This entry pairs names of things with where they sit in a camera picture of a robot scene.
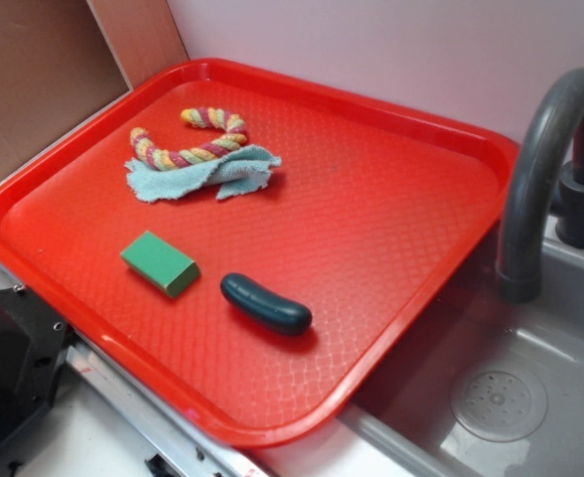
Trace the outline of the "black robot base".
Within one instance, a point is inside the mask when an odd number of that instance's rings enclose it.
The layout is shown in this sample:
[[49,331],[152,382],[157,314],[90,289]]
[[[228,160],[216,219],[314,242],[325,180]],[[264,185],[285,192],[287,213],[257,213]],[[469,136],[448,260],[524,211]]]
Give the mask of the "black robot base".
[[31,290],[0,290],[0,451],[53,406],[68,323]]

